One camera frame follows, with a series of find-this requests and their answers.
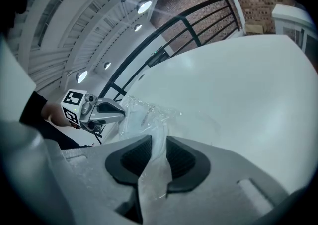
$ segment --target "person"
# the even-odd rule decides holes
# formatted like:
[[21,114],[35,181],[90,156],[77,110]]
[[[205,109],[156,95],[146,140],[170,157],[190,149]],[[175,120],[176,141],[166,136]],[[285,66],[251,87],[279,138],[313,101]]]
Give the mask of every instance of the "person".
[[44,97],[33,92],[22,112],[20,122],[37,129],[44,139],[55,140],[62,150],[81,147],[45,120],[51,121],[56,126],[80,129],[64,117],[59,104],[48,102]]

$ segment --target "white marker cube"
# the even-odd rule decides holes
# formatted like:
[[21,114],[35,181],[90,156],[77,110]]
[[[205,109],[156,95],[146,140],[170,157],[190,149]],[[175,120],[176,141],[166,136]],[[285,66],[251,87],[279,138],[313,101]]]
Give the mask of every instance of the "white marker cube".
[[87,91],[68,90],[63,97],[61,107],[66,119],[80,126],[81,107],[85,103]]

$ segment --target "handrail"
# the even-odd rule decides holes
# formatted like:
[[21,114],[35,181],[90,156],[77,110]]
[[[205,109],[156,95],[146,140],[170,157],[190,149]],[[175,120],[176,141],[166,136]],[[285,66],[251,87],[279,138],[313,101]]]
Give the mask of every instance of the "handrail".
[[[118,91],[118,88],[120,88],[119,86],[117,86],[115,84],[115,81],[117,80],[117,78],[120,76],[120,74],[125,70],[125,68],[132,62],[132,60],[140,53],[142,52],[153,40],[155,40],[159,35],[161,35],[163,32],[165,32],[166,30],[168,30],[170,27],[172,27],[174,24],[176,24],[177,22],[179,21],[182,21],[184,23],[184,25],[186,26],[186,28],[181,31],[181,33],[177,34],[175,37],[173,37],[171,40],[169,40],[162,48],[160,49],[164,49],[166,46],[168,46],[172,41],[174,41],[177,37],[179,37],[182,33],[184,33],[185,31],[189,31],[191,36],[192,36],[192,39],[187,42],[186,44],[184,44],[181,48],[183,49],[185,46],[187,46],[189,43],[191,43],[193,40],[196,42],[197,46],[202,46],[204,44],[206,44],[208,41],[210,41],[213,37],[215,37],[217,34],[219,34],[222,30],[224,30],[225,28],[227,28],[229,26],[226,25],[226,27],[222,28],[219,32],[217,32],[212,38],[209,38],[208,41],[205,41],[204,44],[201,44],[201,42],[199,41],[198,39],[198,35],[194,32],[193,30],[193,26],[196,25],[197,23],[199,23],[200,21],[202,21],[203,19],[207,18],[208,16],[211,16],[212,14],[216,13],[216,12],[219,12],[220,10],[222,9],[225,9],[225,8],[229,8],[230,9],[230,14],[228,14],[227,16],[229,15],[232,15],[234,20],[231,22],[231,24],[233,22],[236,23],[236,28],[234,30],[231,31],[230,34],[232,34],[236,29],[239,30],[239,25],[238,25],[238,21],[235,17],[235,14],[233,12],[233,9],[231,8],[231,5],[229,4],[229,1],[228,0],[224,0],[227,4],[227,6],[225,7],[222,7],[210,14],[208,14],[208,16],[204,16],[203,18],[201,18],[200,20],[196,21],[195,23],[193,23],[192,25],[188,22],[188,20],[186,19],[186,16],[206,7],[206,6],[209,6],[211,4],[214,4],[216,2],[220,2],[220,1],[223,1],[223,0],[208,0],[208,1],[205,1],[203,3],[200,3],[190,9],[187,9],[185,10],[184,12],[182,12],[181,14],[179,14],[178,16],[175,16],[173,17],[172,19],[170,19],[168,22],[166,22],[165,24],[163,24],[161,27],[159,27],[155,32],[153,32],[152,34],[150,34],[142,43],[140,43],[137,48],[135,48],[133,50],[133,52],[124,60],[124,62],[118,67],[118,69],[115,71],[115,73],[111,76],[111,78],[109,79],[109,81],[107,82],[106,86],[104,87],[104,89],[102,90],[102,92],[100,93],[99,95],[99,98],[103,98],[106,93],[109,91],[109,89],[112,87],[114,88],[116,91]],[[182,49],[179,48],[172,56],[175,56],[178,52],[180,52]],[[124,88],[132,81],[133,79],[130,79],[124,86]],[[123,89],[124,88],[120,88],[121,91],[119,92],[118,91],[118,95],[114,98],[115,100],[117,99],[117,97],[120,95],[120,94],[123,94],[123,93],[126,93]]]

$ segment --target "black railing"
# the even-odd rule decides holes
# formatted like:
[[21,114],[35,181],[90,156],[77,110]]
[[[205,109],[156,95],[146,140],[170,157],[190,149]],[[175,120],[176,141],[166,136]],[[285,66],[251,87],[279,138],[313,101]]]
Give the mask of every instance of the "black railing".
[[[199,20],[197,20],[193,24],[190,24],[189,21],[187,20],[186,17],[188,15],[190,15],[190,14],[192,14],[200,9],[203,9],[209,5],[215,4],[217,2],[222,2],[222,1],[225,2],[226,6],[221,7],[219,9],[213,11],[212,13],[200,18]],[[216,14],[224,9],[227,9],[227,8],[230,10],[230,13],[221,17],[220,19],[218,19],[217,21],[215,21],[211,25],[207,26],[199,33],[196,33],[194,31],[193,26],[195,26],[196,24],[198,24],[202,20],[204,20],[204,19],[206,19],[206,18],[208,18],[208,17],[210,17],[210,16],[212,16],[212,15],[214,15],[214,14]],[[228,17],[232,17],[233,20],[231,22],[229,22],[228,24],[226,24],[225,26],[223,26],[219,31],[214,33],[210,38],[208,38],[203,43],[201,43],[201,41],[199,39],[200,35],[202,35],[204,32],[206,32],[207,30],[209,30],[210,28],[212,28],[213,26],[215,26],[217,23],[221,22],[222,20],[227,19]],[[119,100],[117,100],[117,98],[120,95],[125,96],[127,94],[127,92],[124,89],[143,70],[143,68],[146,67],[146,65],[149,63],[149,61],[153,59],[153,56],[151,56],[148,60],[146,60],[146,62],[133,74],[133,76],[126,82],[126,84],[122,88],[115,84],[115,81],[117,80],[117,78],[126,69],[126,67],[133,61],[133,59],[136,58],[136,56],[140,52],[142,52],[153,40],[155,40],[159,35],[164,33],[166,30],[168,30],[170,27],[172,27],[173,25],[175,25],[179,21],[183,22],[183,24],[185,25],[185,29],[182,30],[180,33],[178,33],[173,38],[171,38],[164,46],[160,47],[159,50],[157,51],[157,53],[162,52],[169,44],[171,44],[174,40],[176,40],[178,37],[180,37],[186,31],[188,31],[191,34],[192,38],[188,42],[186,42],[184,45],[182,45],[180,48],[178,48],[171,56],[169,56],[169,58],[177,55],[180,51],[182,51],[186,46],[188,46],[193,41],[195,42],[196,46],[198,46],[198,47],[207,44],[209,41],[211,41],[213,38],[215,38],[217,35],[219,35],[222,31],[225,31],[233,23],[235,23],[235,28],[230,30],[228,33],[226,33],[225,36],[222,38],[222,40],[225,40],[226,38],[228,38],[232,33],[235,32],[235,30],[239,31],[239,24],[238,24],[238,21],[237,21],[237,18],[235,16],[234,12],[233,12],[233,9],[229,3],[229,0],[209,0],[209,1],[203,2],[199,5],[196,5],[190,9],[187,9],[186,11],[182,12],[178,16],[172,18],[167,23],[165,23],[161,27],[159,27],[155,32],[153,32],[151,35],[149,35],[137,48],[134,49],[134,51],[124,60],[124,62],[119,66],[119,68],[115,71],[115,73],[109,79],[109,81],[106,84],[106,86],[104,87],[103,91],[100,93],[99,98],[105,97],[106,93],[110,90],[111,87],[118,92],[118,94],[115,96],[114,100],[119,101]],[[156,61],[159,61],[163,56],[164,56],[164,53],[158,59],[156,59]]]

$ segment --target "person's hand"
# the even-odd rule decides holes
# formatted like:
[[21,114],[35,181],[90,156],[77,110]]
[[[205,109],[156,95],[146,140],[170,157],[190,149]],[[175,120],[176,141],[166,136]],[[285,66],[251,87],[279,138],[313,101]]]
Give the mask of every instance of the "person's hand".
[[71,124],[71,126],[73,127],[73,128],[75,128],[75,129],[80,129],[80,126],[78,126],[77,124],[75,124],[75,123],[71,123],[70,122],[70,124]]

